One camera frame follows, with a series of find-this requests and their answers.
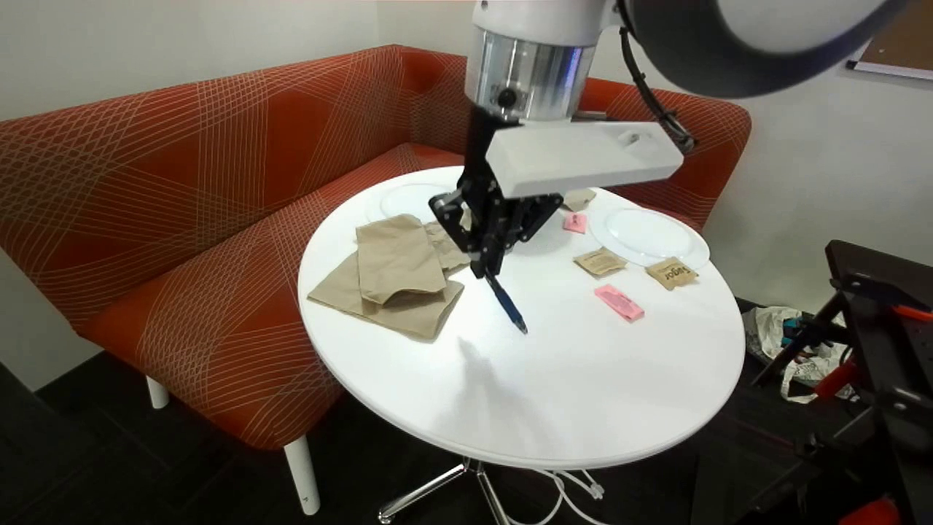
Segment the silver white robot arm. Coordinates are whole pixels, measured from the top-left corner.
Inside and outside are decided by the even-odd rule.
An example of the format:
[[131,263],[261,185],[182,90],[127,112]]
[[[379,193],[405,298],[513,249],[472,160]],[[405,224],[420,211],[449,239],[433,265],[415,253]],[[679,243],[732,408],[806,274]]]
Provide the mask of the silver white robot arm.
[[475,0],[465,78],[465,173],[452,193],[430,199],[475,276],[493,281],[504,253],[528,243],[563,205],[561,193],[504,199],[488,163],[493,134],[522,123],[570,119],[597,37],[616,21],[612,0]]

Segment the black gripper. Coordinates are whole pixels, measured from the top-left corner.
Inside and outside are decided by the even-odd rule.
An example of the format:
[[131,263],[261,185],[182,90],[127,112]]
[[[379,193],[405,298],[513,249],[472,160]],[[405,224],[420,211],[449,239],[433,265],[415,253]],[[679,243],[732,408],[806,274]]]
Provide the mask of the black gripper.
[[504,199],[488,150],[493,134],[509,129],[509,119],[488,113],[481,104],[469,107],[468,157],[459,190],[439,193],[430,206],[446,236],[465,252],[475,253],[479,276],[495,276],[504,253],[516,243],[528,243],[561,206],[561,199]]

